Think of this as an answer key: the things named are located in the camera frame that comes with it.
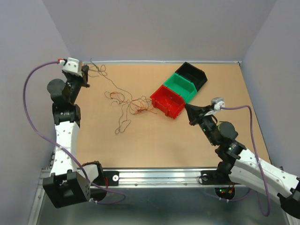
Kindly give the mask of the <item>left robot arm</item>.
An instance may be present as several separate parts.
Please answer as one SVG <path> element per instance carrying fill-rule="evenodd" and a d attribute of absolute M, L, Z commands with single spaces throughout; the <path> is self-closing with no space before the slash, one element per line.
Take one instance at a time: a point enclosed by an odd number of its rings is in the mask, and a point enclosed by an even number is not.
<path fill-rule="evenodd" d="M 81 87 L 88 88 L 89 66 L 84 65 L 81 76 L 63 72 L 66 81 L 53 79 L 47 85 L 56 130 L 56 147 L 50 176 L 43 180 L 43 188 L 55 208 L 87 202 L 91 197 L 103 199 L 105 191 L 92 192 L 90 183 L 101 184 L 104 171 L 98 161 L 78 166 L 74 161 L 81 111 L 75 104 Z"/>

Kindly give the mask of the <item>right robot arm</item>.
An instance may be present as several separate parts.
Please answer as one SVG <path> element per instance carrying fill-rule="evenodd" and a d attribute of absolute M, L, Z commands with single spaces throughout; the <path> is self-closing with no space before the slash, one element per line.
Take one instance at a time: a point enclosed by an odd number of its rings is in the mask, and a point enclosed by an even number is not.
<path fill-rule="evenodd" d="M 214 114 L 224 108 L 224 103 L 205 107 L 185 105 L 189 124 L 200 126 L 222 160 L 216 170 L 216 179 L 221 183 L 230 180 L 265 194 L 287 214 L 299 218 L 300 178 L 259 158 L 256 150 L 251 151 L 238 142 L 238 132 L 232 123 L 216 122 Z"/>

